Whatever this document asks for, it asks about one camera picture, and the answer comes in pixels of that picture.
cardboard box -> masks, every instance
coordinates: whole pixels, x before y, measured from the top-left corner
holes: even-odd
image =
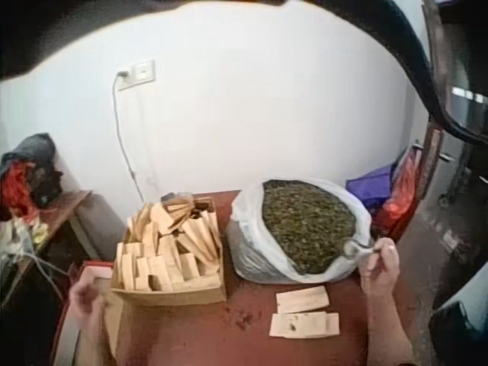
[[[215,213],[214,201],[211,197],[195,198],[195,207],[197,209],[203,209],[207,207],[209,213]],[[129,238],[130,234],[127,232],[124,235],[124,239]],[[117,263],[114,263],[114,273],[111,279],[111,291],[135,305],[143,307],[162,307],[162,306],[181,306],[181,305],[205,305],[208,303],[219,303],[226,301],[226,288],[225,288],[225,276],[224,276],[224,262],[223,258],[223,246],[220,242],[220,233],[217,238],[217,246],[221,253],[219,258],[220,268],[217,272],[220,277],[220,287],[208,287],[201,289],[188,289],[184,288],[174,292],[164,291],[128,291],[124,289],[124,286],[119,280]]]

electrical outlet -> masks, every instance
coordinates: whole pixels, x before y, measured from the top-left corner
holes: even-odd
[[[132,65],[127,72],[128,75],[120,77],[117,82],[117,90],[119,91],[156,80],[154,59]]]

red object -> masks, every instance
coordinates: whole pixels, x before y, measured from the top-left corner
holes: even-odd
[[[396,223],[408,212],[416,190],[416,153],[413,149],[403,162],[398,178],[393,183],[391,197],[373,218],[373,225],[382,234],[388,234]]]
[[[26,173],[33,165],[31,162],[14,161],[2,178],[2,206],[28,223],[39,214],[26,179]]]

plastic bag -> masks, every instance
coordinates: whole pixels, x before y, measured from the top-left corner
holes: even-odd
[[[345,243],[348,254],[339,256],[322,274],[298,274],[262,219],[264,188],[262,183],[240,191],[232,203],[227,239],[234,268],[239,276],[262,284],[319,283],[348,276],[364,255],[372,253],[371,216],[363,204],[344,188],[325,180],[296,179],[316,185],[344,202],[356,217],[356,232]]]

red plastic bag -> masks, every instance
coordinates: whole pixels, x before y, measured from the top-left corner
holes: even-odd
[[[373,226],[383,235],[388,234],[412,205],[416,191],[416,152],[411,149],[400,173],[393,183],[390,198],[373,217]]]

